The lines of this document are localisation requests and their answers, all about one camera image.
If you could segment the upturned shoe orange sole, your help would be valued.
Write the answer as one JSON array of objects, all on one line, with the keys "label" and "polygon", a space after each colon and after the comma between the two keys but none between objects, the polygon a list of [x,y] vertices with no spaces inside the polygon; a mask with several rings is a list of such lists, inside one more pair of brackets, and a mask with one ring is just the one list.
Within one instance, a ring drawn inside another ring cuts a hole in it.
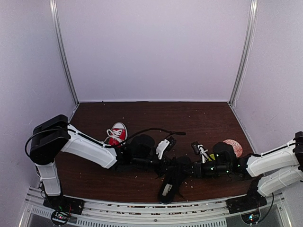
[{"label": "upturned shoe orange sole", "polygon": [[173,157],[171,164],[166,168],[165,177],[158,193],[160,203],[169,204],[173,202],[176,194],[180,194],[179,188],[189,175],[186,169],[190,165],[191,160],[187,156]]}]

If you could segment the red canvas sneaker white laces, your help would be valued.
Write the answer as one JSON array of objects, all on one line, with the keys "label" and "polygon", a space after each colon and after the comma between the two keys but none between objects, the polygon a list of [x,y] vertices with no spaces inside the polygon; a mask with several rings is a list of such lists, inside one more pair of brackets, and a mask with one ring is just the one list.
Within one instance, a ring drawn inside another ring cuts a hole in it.
[{"label": "red canvas sneaker white laces", "polygon": [[122,122],[116,122],[111,129],[107,129],[107,137],[104,143],[110,146],[120,147],[128,137],[126,126]]}]

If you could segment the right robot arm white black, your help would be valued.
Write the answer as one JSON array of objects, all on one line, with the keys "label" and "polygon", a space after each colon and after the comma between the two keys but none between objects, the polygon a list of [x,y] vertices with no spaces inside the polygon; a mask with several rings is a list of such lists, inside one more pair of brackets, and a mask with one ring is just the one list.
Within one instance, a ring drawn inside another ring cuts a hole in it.
[{"label": "right robot arm white black", "polygon": [[204,148],[192,143],[194,152],[201,157],[185,169],[194,178],[230,174],[239,180],[256,178],[252,191],[243,197],[246,208],[254,208],[261,196],[287,187],[303,179],[303,133],[297,132],[294,139],[271,151],[237,157],[233,146],[218,142],[213,146],[214,159],[206,158]]}]

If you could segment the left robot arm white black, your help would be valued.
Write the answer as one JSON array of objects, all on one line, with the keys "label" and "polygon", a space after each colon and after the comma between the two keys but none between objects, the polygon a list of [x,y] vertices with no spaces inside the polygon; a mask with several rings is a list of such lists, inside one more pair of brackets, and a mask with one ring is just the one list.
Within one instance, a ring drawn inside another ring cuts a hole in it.
[{"label": "left robot arm white black", "polygon": [[167,163],[164,153],[176,144],[174,131],[159,144],[146,135],[148,129],[128,136],[126,126],[117,122],[99,141],[76,129],[60,114],[38,126],[25,143],[25,153],[35,164],[44,187],[45,204],[63,210],[75,204],[63,195],[55,157],[67,152],[98,164],[104,169],[126,169],[134,166],[162,168]]}]

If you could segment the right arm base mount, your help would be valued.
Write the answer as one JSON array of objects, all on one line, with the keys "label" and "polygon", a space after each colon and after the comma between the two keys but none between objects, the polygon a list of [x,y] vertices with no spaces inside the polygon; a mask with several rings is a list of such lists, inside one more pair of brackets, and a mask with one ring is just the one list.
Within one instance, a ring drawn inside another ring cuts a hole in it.
[{"label": "right arm base mount", "polygon": [[246,195],[226,201],[229,213],[241,213],[242,221],[251,226],[261,221],[259,208],[267,205],[266,197],[260,195],[257,190],[258,179],[251,181]]}]

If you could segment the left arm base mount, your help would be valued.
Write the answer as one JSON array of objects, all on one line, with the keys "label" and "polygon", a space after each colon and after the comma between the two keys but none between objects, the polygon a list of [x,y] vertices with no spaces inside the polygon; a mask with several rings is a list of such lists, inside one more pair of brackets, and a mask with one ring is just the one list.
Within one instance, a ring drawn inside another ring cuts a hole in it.
[{"label": "left arm base mount", "polygon": [[73,219],[73,214],[81,215],[85,201],[82,199],[64,196],[61,193],[59,196],[49,196],[44,186],[42,187],[41,196],[44,198],[43,205],[52,208],[51,222],[55,226],[63,226]]}]

